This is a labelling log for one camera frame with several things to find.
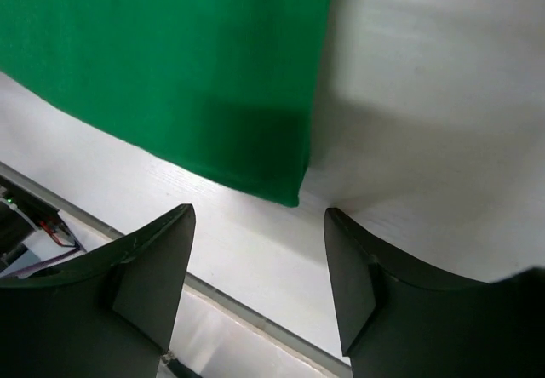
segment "wire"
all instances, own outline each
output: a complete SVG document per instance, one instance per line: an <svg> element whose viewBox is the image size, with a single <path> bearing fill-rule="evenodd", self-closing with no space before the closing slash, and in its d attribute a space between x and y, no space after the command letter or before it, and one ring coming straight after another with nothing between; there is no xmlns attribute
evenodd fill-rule
<svg viewBox="0 0 545 378"><path fill-rule="evenodd" d="M28 273L28 272L37 272L38 270L42 270L45 267L56 263L57 261L62 261L63 259L65 259L67 257L70 257L70 256L74 255L77 252L79 252L79 248L72 249L69 252L63 253L62 255L58 255L58 256L53 257L51 259L47 259L46 261L40 261L39 263L36 263L34 265L30 265L28 267L23 267L22 269L16 270L15 272L11 272L10 274L0 276L0 278L14 278L16 276L20 276L21 274L25 274L25 273Z"/></svg>
<svg viewBox="0 0 545 378"><path fill-rule="evenodd" d="M25 212L20 210L15 203L11 203L10 201L5 200L4 198L0 198L0 202L2 202L4 205L8 205L9 208L13 210L14 212L17 212L21 218L23 218L25 221L28 222L30 226L32 226L32 229L34 229L35 231L40 230L40 228L36 226L36 224L31 220L31 218L26 216Z"/></svg>
<svg viewBox="0 0 545 378"><path fill-rule="evenodd" d="M74 247L73 244L63 244L60 241L60 239L57 237L57 235L55 235L55 232L53 232L49 228L49 226L47 226L45 224L45 222L43 220L41 220L39 223L40 223L40 226L42 227L42 229L44 229L44 231L49 235L49 237L52 238L55 243L57 243L59 246L61 246L61 248L73 248Z"/></svg>

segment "white cable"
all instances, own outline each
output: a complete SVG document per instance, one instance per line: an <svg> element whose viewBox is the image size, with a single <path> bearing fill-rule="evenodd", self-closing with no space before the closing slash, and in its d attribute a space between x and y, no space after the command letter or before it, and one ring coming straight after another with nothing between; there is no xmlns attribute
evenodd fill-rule
<svg viewBox="0 0 545 378"><path fill-rule="evenodd" d="M6 201L4 198L0 198L0 202L2 202L4 205L8 205L8 207L13 210L14 212L18 213L19 216L21 218L23 218L25 221L28 222L28 224L30 226L32 226L32 229L34 229L35 231L39 231L40 228L36 226L36 224L31 220L31 218L29 218L28 216L26 216L25 212L23 212L22 210L20 210L19 208L17 208L17 205L15 203L10 203L8 201Z"/></svg>

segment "green fabric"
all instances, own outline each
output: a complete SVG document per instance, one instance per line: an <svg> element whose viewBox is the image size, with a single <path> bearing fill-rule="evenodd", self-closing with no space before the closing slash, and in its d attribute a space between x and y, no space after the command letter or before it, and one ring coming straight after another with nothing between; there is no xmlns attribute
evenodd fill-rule
<svg viewBox="0 0 545 378"><path fill-rule="evenodd" d="M98 129L295 206L329 1L0 0L0 69Z"/></svg>

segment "folded cloth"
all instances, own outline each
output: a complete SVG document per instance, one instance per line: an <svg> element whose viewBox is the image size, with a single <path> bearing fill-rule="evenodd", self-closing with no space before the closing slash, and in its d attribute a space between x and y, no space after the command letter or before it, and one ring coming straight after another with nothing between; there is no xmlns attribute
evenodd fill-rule
<svg viewBox="0 0 545 378"><path fill-rule="evenodd" d="M329 2L0 0L0 69L121 140L296 206Z"/></svg>

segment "red wire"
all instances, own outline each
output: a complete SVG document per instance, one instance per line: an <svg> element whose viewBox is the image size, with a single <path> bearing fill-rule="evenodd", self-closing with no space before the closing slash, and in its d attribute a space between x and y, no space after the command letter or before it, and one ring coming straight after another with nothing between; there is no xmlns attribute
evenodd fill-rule
<svg viewBox="0 0 545 378"><path fill-rule="evenodd" d="M53 241L55 243L57 243L59 246L61 246L62 248L71 248L71 247L73 247L70 244L63 244L60 241L60 239L57 237L57 235L55 235L55 232L53 232L51 229L49 229L49 226L47 226L45 224L45 222L41 221L40 222L40 227L42 227L42 229L44 229L44 231L53 239Z"/></svg>

